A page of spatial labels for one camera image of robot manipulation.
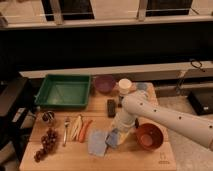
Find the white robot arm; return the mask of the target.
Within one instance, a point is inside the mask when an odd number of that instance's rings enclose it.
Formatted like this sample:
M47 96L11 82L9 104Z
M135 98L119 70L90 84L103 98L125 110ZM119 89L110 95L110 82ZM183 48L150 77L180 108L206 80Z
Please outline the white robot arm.
M137 90L122 99L122 109L112 125L128 132L137 117L145 117L213 151L213 120L152 104L144 91Z

